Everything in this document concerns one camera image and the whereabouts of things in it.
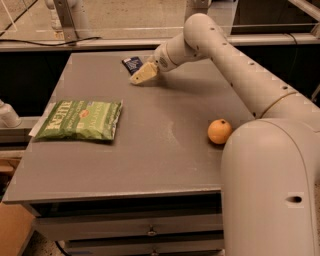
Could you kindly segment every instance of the table surface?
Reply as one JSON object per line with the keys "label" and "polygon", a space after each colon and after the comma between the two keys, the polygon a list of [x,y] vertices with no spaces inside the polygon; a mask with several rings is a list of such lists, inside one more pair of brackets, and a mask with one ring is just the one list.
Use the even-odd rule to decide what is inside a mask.
{"label": "table surface", "polygon": [[221,187],[223,146],[211,121],[234,129],[252,115],[209,60],[188,63],[141,86],[121,60],[152,51],[73,53],[50,102],[123,100],[112,143],[31,140],[5,203],[45,203],[207,193]]}

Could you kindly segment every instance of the orange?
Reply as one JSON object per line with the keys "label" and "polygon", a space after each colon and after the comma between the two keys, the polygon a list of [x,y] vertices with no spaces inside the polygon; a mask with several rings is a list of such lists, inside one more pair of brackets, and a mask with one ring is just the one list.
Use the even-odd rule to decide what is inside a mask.
{"label": "orange", "polygon": [[232,127],[224,119],[213,121],[208,128],[209,139],[216,144],[224,144],[232,134]]}

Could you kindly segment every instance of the drawer handle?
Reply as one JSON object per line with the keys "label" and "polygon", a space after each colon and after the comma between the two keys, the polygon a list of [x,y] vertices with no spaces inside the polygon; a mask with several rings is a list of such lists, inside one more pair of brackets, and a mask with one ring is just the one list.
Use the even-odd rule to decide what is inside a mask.
{"label": "drawer handle", "polygon": [[156,236],[157,234],[158,234],[157,231],[155,231],[155,230],[153,229],[153,227],[150,226],[150,230],[147,232],[147,235],[148,235],[148,236]]}
{"label": "drawer handle", "polygon": [[160,254],[156,252],[156,250],[153,250],[153,252],[150,254],[150,256],[159,256]]}

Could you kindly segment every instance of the gray table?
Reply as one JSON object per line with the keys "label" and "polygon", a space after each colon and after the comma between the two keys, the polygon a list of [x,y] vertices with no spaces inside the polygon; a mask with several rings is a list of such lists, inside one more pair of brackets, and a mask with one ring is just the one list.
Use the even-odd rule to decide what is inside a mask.
{"label": "gray table", "polygon": [[223,146],[208,141],[211,121],[233,128],[253,117],[209,61],[185,64],[141,86],[121,64],[151,51],[74,53],[51,102],[123,100],[113,143],[32,140],[4,202],[195,194],[220,189]]}
{"label": "gray table", "polygon": [[253,117],[209,60],[131,85],[121,60],[151,53],[72,54],[50,101],[123,100],[115,140],[31,140],[5,194],[69,254],[212,256],[224,248],[223,146],[207,129],[218,118],[236,129]]}

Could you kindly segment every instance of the chip bag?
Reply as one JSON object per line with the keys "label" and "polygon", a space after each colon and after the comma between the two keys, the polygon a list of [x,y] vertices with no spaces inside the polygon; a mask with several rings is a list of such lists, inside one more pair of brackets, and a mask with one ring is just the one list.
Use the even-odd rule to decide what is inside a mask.
{"label": "chip bag", "polygon": [[121,102],[61,100],[31,130],[36,139],[113,140]]}

